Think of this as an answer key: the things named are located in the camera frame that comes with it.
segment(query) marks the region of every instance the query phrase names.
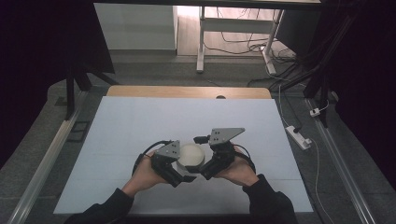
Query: black cable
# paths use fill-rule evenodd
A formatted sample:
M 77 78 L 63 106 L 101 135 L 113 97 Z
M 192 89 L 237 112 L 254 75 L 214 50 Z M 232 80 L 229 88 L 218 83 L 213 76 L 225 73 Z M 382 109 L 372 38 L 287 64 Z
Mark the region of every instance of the black cable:
M 285 71 L 283 71 L 282 73 L 280 73 L 277 77 L 282 76 L 283 74 L 285 74 L 286 72 L 288 72 L 289 69 L 291 69 L 291 68 L 292 68 L 293 66 L 295 66 L 295 65 L 296 65 L 296 63 L 292 64 L 292 65 L 289 66 Z M 247 83 L 247 87 L 250 87 L 250 84 L 253 83 L 253 82 L 263 81 L 263 80 L 266 80 L 266 79 L 268 79 L 268 78 L 267 78 L 267 77 L 263 77 L 263 78 L 251 79 L 251 80 Z
M 260 52 L 260 51 L 262 51 L 262 50 L 261 50 L 261 47 L 265 47 L 265 46 L 267 46 L 267 43 L 254 44 L 254 45 L 248 46 L 248 49 L 249 49 L 251 52 Z
M 277 56 L 275 56 L 273 49 L 271 49 L 271 53 L 272 53 L 272 59 L 274 61 L 276 61 L 277 63 L 295 63 L 296 62 L 296 59 L 294 57 L 280 57 L 279 53 L 277 54 Z
M 337 31 L 341 28 L 342 22 L 339 21 L 337 25 L 332 28 L 332 31 L 328 35 L 328 37 L 322 40 L 313 50 L 311 50 L 308 54 L 303 57 L 298 58 L 299 63 L 310 63 L 318 59 L 318 56 L 323 51 L 323 48 L 332 38 L 335 37 Z
M 251 167 L 251 169 L 253 170 L 254 174 L 256 174 L 256 166 L 254 165 L 254 163 L 253 163 L 253 161 L 251 160 L 250 157 L 246 156 L 243 153 L 237 152 L 237 151 L 234 151 L 233 155 L 237 156 L 239 158 L 242 158 L 243 160 L 247 161 L 248 165 Z
M 207 79 L 206 81 L 209 82 L 209 83 L 212 83 L 212 84 L 215 85 L 215 86 L 222 87 L 222 86 L 219 85 L 218 83 L 216 83 L 216 82 L 214 82 L 214 81 L 211 81 L 211 80 L 209 80 L 209 79 Z
M 260 14 L 260 9 L 257 11 L 256 20 L 259 18 L 259 14 Z M 248 42 L 247 42 L 248 49 L 250 49 L 250 46 L 248 44 L 250 43 L 251 37 L 253 37 L 253 33 L 250 35 L 250 38 L 248 39 Z
M 218 18 L 220 18 L 219 15 L 221 15 L 221 17 L 224 18 L 224 16 L 222 15 L 222 13 L 221 13 L 221 11 L 219 10 L 218 7 L 217 7 L 217 12 L 218 12 Z M 246 14 L 246 10 L 245 10 L 244 14 L 241 15 L 241 16 L 239 16 L 237 19 L 241 18 L 241 17 L 244 16 L 245 14 Z M 247 42 L 247 44 L 248 44 L 248 42 L 250 42 L 250 41 L 263 41 L 263 40 L 268 40 L 268 38 L 263 38 L 263 39 L 251 39 L 251 36 L 250 36 L 250 39 L 249 39 L 249 40 L 227 40 L 227 39 L 224 37 L 224 33 L 223 33 L 223 32 L 221 32 L 221 37 L 223 38 L 223 40 L 224 40 L 225 42 L 229 42 L 229 43 L 245 43 L 245 42 Z
M 277 56 L 280 57 L 280 52 L 283 52 L 283 51 L 288 50 L 288 49 L 289 49 L 289 48 L 280 50 L 280 51 L 277 53 Z
M 173 142 L 173 141 L 159 141 L 159 142 L 156 142 L 156 143 L 154 143 L 153 145 L 149 146 L 149 147 L 143 152 L 143 154 L 146 155 L 146 153 L 148 153 L 152 148 L 154 148 L 154 147 L 156 147 L 156 146 L 158 146 L 158 145 L 160 145 L 160 144 L 168 145 L 168 144 L 170 144 L 170 143 L 172 143 L 172 142 Z
M 246 151 L 248 157 L 250 158 L 250 154 L 248 153 L 248 151 L 247 151 L 244 147 L 242 147 L 242 146 L 240 146 L 240 145 L 237 145 L 237 144 L 233 144 L 233 145 L 234 145 L 235 147 L 241 147 L 242 149 L 244 149 L 244 150 Z
M 291 67 L 291 70 L 289 70 L 288 73 L 287 73 L 285 76 L 281 77 L 281 75 L 283 75 L 283 73 L 282 73 L 282 74 L 280 74 L 278 77 L 281 77 L 281 78 L 288 77 L 288 76 L 298 67 L 298 65 L 299 65 L 299 64 L 297 64 L 297 63 L 292 64 L 292 65 L 290 66 L 290 67 Z M 279 80 L 275 81 L 275 82 L 274 82 L 273 84 L 271 84 L 271 86 L 268 88 L 268 91 L 273 91 L 273 87 L 274 87 L 275 85 L 277 85 L 278 83 L 282 82 L 282 81 L 284 81 L 284 80 L 279 79 Z
M 212 49 L 212 48 L 208 47 L 208 46 L 205 44 L 205 42 L 204 42 L 204 46 L 205 46 L 207 49 Z M 230 54 L 245 54 L 245 53 L 250 53 L 250 50 L 242 51 L 242 52 L 230 52 L 230 51 L 227 51 L 227 50 L 224 50 L 224 49 L 213 49 L 213 50 L 218 50 L 218 51 L 222 51 L 222 52 L 230 53 Z

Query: wall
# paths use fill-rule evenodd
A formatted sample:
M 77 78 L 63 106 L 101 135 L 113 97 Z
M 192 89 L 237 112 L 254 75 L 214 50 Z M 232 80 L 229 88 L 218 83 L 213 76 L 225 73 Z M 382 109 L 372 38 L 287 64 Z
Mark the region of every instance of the wall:
M 177 48 L 177 7 L 94 5 L 108 49 Z

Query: black cloth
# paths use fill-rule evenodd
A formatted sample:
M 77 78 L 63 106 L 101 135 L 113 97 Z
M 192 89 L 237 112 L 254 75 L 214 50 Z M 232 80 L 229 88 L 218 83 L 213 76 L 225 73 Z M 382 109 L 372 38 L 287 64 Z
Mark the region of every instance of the black cloth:
M 275 192 L 264 175 L 259 181 L 243 191 L 250 199 L 250 215 L 254 223 L 295 224 L 298 223 L 291 200 L 282 192 Z M 65 224 L 108 223 L 125 217 L 134 202 L 120 189 L 103 204 L 94 204 L 82 214 L 71 216 Z
M 49 87 L 73 75 L 114 73 L 92 1 L 0 0 L 0 168 L 31 128 Z

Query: person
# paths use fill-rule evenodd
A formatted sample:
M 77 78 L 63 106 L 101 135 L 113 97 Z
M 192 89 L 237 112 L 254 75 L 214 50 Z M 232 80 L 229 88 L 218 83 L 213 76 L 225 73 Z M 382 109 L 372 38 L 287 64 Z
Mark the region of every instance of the person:
M 275 192 L 264 175 L 256 175 L 244 159 L 235 157 L 234 162 L 215 177 L 242 186 L 250 200 L 253 223 L 298 223 L 291 200 L 282 192 Z M 85 212 L 69 217 L 65 224 L 111 223 L 122 219 L 128 215 L 136 193 L 161 183 L 166 181 L 152 170 L 150 157 L 144 157 L 122 189 L 116 189 L 103 204 L 96 203 Z

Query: wooden board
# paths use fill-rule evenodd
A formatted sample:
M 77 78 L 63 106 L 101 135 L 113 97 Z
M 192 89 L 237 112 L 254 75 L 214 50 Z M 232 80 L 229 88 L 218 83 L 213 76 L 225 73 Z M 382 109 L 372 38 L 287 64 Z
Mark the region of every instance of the wooden board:
M 208 98 L 222 95 L 229 99 L 271 99 L 265 88 L 179 87 L 179 86 L 112 86 L 107 96 Z

